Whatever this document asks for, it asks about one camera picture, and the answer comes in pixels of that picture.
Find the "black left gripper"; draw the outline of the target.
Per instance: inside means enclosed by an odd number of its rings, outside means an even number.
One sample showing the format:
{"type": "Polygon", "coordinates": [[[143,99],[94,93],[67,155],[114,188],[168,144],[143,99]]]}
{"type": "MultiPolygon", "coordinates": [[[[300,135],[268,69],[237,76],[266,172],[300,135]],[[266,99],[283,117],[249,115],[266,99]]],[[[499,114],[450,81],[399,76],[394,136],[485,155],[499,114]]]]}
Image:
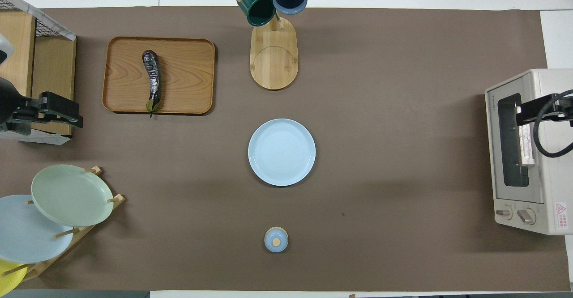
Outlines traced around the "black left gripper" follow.
{"type": "Polygon", "coordinates": [[[27,106],[36,114],[35,122],[67,122],[75,128],[83,128],[79,104],[53,92],[42,92],[37,99],[27,101],[27,106]]]}

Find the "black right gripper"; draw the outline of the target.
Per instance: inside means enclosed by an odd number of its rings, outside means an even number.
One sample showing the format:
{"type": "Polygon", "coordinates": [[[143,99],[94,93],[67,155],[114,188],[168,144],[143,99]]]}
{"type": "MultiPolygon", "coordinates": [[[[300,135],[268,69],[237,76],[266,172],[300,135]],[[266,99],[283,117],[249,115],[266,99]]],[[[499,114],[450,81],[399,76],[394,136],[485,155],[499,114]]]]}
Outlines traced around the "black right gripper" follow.
{"type": "Polygon", "coordinates": [[[560,113],[560,106],[557,104],[557,101],[551,102],[555,96],[557,96],[557,94],[548,94],[526,102],[526,108],[516,108],[516,124],[526,125],[535,121],[546,104],[549,104],[549,106],[542,112],[542,117],[547,115],[549,115],[550,118],[557,117],[557,114],[560,113]]]}

